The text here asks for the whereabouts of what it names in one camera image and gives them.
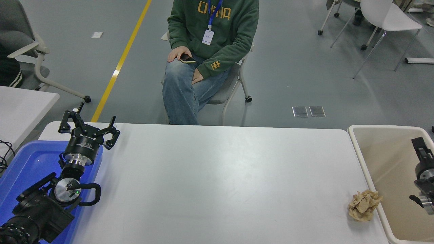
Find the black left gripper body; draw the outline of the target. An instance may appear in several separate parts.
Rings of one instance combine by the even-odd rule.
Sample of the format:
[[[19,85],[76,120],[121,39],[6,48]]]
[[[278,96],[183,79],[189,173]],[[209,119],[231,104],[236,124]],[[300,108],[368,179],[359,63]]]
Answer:
[[[103,137],[90,137],[79,131],[72,131],[70,134],[71,138],[64,151],[64,159],[70,160],[73,155],[78,154],[85,156],[88,160],[96,159],[99,148],[104,143]]]

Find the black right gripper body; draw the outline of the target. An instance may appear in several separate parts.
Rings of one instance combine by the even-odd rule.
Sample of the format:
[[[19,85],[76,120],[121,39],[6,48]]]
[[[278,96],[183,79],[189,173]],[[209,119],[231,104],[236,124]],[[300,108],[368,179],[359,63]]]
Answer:
[[[417,177],[433,177],[434,176],[434,160],[423,159],[415,167]]]

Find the person's right hand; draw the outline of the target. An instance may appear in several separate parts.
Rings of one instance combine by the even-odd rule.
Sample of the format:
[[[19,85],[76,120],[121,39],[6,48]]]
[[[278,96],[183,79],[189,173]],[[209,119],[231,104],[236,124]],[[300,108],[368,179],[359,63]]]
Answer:
[[[168,54],[167,62],[172,62],[172,61],[174,61],[175,58],[177,60],[180,60],[180,58],[183,54],[186,54],[191,58],[193,57],[191,54],[191,51],[189,50],[188,47],[179,46],[179,47],[172,49],[172,51]]]

